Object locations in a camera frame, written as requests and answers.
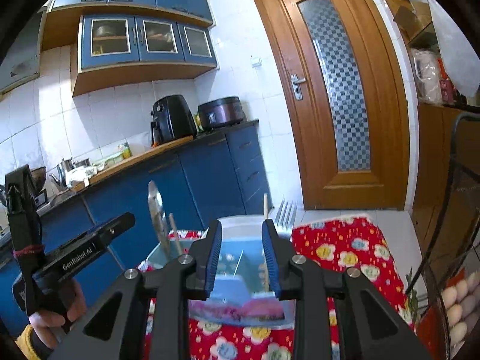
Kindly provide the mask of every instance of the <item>white tile wall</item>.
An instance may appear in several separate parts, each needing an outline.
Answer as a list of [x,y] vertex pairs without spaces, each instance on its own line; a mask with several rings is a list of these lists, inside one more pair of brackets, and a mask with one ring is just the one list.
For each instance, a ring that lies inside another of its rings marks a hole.
[[[56,174],[63,158],[98,160],[126,140],[133,154],[144,152],[150,147],[153,103],[178,93],[196,113],[193,80],[143,82],[72,97],[70,46],[43,52],[40,77],[0,98],[0,184],[24,164]],[[46,188],[52,195],[50,182]]]
[[[290,117],[273,58],[272,49],[254,0],[209,0],[216,25],[210,29],[220,69],[195,79],[200,103],[237,95],[248,119],[258,119],[259,137],[267,169],[270,192],[275,202],[283,197],[303,207],[298,161],[293,144]],[[418,168],[416,91],[405,45],[392,12],[374,0],[394,43],[405,82],[410,123],[410,172],[406,210],[411,210]],[[252,68],[251,57],[262,65]]]

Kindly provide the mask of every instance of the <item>wooden door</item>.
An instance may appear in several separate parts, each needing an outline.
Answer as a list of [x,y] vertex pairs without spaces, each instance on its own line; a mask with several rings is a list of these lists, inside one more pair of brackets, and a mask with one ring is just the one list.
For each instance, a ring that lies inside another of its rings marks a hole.
[[403,209],[407,106],[373,1],[255,3],[282,80],[305,208]]

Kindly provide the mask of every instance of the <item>white plastic sheet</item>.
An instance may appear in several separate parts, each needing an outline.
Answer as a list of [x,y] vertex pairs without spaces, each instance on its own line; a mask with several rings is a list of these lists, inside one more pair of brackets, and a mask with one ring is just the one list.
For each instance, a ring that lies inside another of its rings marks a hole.
[[474,97],[480,84],[480,59],[453,19],[435,0],[428,0],[443,66],[458,91]]

